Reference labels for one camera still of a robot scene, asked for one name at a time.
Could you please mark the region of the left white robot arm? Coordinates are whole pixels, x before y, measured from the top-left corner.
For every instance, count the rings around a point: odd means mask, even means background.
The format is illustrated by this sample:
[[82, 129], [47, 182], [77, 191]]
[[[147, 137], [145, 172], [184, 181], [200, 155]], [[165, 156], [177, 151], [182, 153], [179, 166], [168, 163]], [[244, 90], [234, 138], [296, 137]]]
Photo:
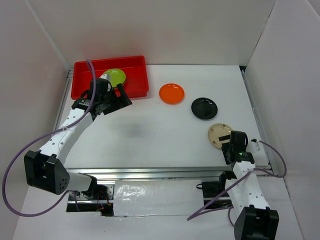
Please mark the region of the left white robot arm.
[[105, 191], [106, 187], [98, 184], [96, 177], [69, 172], [65, 162], [81, 134], [97, 116], [110, 114], [131, 104], [122, 84], [113, 88], [107, 79], [91, 80], [90, 88], [72, 104], [59, 132], [37, 151], [29, 150], [25, 154], [27, 184], [55, 195], [76, 191], [88, 200], [97, 197], [100, 190]]

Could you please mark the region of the red plastic bin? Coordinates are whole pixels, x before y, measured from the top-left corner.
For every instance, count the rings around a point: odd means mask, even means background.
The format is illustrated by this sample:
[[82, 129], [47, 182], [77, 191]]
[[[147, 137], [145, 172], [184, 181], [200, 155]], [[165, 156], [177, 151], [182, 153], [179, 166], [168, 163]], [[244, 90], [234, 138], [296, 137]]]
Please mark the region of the red plastic bin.
[[[127, 56], [117, 58], [96, 59], [91, 61], [97, 77], [100, 77], [109, 69], [120, 69], [125, 73], [123, 88], [127, 96], [141, 98], [149, 91], [145, 57]], [[88, 66], [85, 61], [78, 61], [74, 64], [73, 78], [70, 97], [76, 100], [80, 95], [90, 88], [92, 79]]]

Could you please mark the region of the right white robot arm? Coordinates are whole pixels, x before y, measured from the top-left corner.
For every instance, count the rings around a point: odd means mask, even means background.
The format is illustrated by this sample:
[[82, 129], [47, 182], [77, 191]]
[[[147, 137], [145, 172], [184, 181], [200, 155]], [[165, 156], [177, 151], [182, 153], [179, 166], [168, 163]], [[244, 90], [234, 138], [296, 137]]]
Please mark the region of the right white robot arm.
[[228, 140], [221, 150], [232, 171], [225, 171], [217, 184], [223, 196], [229, 196], [236, 220], [236, 240], [274, 240], [276, 238], [279, 214], [266, 201], [258, 178], [252, 153], [247, 151], [248, 137], [245, 132], [232, 130], [220, 140]]

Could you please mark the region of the white foil cover panel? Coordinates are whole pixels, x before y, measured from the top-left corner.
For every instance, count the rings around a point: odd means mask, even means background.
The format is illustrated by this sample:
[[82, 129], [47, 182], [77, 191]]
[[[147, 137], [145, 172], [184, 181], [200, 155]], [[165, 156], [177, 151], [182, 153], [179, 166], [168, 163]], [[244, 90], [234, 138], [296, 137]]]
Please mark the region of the white foil cover panel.
[[117, 181], [116, 217], [189, 216], [204, 206], [200, 180]]

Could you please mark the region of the lime green plate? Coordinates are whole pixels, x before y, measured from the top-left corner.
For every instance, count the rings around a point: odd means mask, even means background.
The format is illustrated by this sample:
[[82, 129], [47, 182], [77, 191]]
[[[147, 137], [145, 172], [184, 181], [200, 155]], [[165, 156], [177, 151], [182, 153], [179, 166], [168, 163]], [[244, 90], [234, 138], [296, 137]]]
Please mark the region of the lime green plate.
[[117, 88], [118, 84], [124, 85], [126, 82], [126, 74], [123, 70], [118, 68], [111, 68], [106, 70], [103, 74], [110, 74], [111, 76], [111, 85], [113, 88]]

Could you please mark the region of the orange plate near bin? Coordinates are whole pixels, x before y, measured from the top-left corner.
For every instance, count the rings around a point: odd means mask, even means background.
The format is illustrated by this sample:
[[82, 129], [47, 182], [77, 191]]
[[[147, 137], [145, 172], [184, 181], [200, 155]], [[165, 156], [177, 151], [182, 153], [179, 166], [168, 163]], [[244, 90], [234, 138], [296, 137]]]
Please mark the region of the orange plate near bin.
[[159, 97], [164, 103], [175, 105], [184, 99], [185, 91], [176, 83], [167, 83], [159, 89]]

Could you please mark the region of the black plate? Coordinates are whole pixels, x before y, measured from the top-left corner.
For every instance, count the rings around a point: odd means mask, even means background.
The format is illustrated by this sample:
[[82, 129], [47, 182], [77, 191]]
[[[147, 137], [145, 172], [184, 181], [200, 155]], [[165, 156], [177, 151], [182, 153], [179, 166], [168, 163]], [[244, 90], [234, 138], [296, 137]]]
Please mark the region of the black plate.
[[208, 121], [217, 115], [218, 106], [209, 98], [199, 97], [192, 102], [191, 111], [198, 119]]

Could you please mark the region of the cream floral plate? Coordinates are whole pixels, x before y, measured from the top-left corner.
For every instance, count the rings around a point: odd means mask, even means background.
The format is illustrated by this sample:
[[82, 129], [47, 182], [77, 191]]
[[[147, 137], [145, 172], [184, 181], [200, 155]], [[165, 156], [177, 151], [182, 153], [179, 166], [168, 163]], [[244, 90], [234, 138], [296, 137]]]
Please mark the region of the cream floral plate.
[[220, 142], [218, 137], [230, 135], [232, 130], [233, 129], [229, 125], [224, 123], [213, 124], [207, 132], [210, 144], [213, 147], [221, 150], [222, 144], [228, 143], [230, 140]]

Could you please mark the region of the aluminium front rail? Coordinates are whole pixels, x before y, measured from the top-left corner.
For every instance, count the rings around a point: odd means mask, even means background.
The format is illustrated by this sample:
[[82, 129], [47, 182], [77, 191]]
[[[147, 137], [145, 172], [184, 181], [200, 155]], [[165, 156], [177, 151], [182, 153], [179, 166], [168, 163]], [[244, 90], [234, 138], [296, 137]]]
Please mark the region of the aluminium front rail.
[[216, 180], [230, 166], [223, 167], [151, 167], [151, 168], [69, 168], [71, 173], [94, 176], [99, 181], [142, 181], [142, 180], [178, 180], [210, 179]]

